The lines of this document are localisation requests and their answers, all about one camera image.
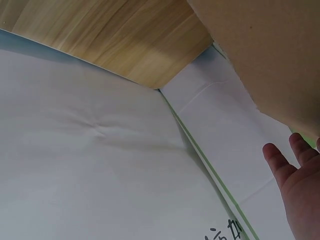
green tape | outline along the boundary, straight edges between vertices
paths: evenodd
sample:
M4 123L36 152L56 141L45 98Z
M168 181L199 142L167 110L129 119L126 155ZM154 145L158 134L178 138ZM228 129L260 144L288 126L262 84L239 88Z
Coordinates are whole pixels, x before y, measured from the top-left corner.
M204 152L201 150L201 148L199 147L199 145L197 144L196 140L192 137L191 133L188 131L187 127L185 126L185 124L182 122L182 120L179 118L179 116L177 115L177 113L175 112L175 110L172 108L172 106L170 105L170 103L168 102L168 100L166 99L166 97L162 94L163 98L165 99L166 103L169 105L174 117L177 119L177 121L179 122L179 124L181 125L181 127L183 128L183 130L185 131L185 133L187 134L187 136L189 137L189 139L191 140L191 142L193 143L193 145L196 147L196 149L198 150L198 152L200 153L201 157L204 159L205 163L209 166L210 170L212 171L213 175L216 177L216 179L218 180L219 184L222 186L223 190L225 191L225 193L228 195L228 197L230 198L232 204L235 206L236 210L238 211L238 213L240 214L240 216L242 217L243 221L245 222L245 224L247 225L248 229L250 230L250 232L252 233L253 237L255 240L259 240L258 235L256 234L255 230L253 229L253 227L251 226L250 222L248 221L247 217L245 216L244 212L241 210L239 204L237 203L237 201L235 200L235 198L232 196L232 194L230 193L230 191L228 190L228 188L226 187L226 185L224 184L224 182L222 181L222 179L220 178L220 176L217 174L216 170L214 169L214 167L211 165L211 163L209 162L209 160L207 159L206 155L204 154Z

hand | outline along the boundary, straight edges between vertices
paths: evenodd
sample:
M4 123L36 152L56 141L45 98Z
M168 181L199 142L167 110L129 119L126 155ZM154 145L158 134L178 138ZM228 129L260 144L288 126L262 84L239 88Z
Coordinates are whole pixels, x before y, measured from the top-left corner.
M263 147L264 158L279 186L286 217L296 240L320 239L320 154L294 133L289 142L301 168L288 163L272 143ZM320 151L320 138L317 141Z

cardboard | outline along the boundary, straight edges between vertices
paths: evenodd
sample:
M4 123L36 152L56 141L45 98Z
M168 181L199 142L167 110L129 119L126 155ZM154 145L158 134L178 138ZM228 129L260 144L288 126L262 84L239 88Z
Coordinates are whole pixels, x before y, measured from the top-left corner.
M320 136L320 1L189 0L258 109Z

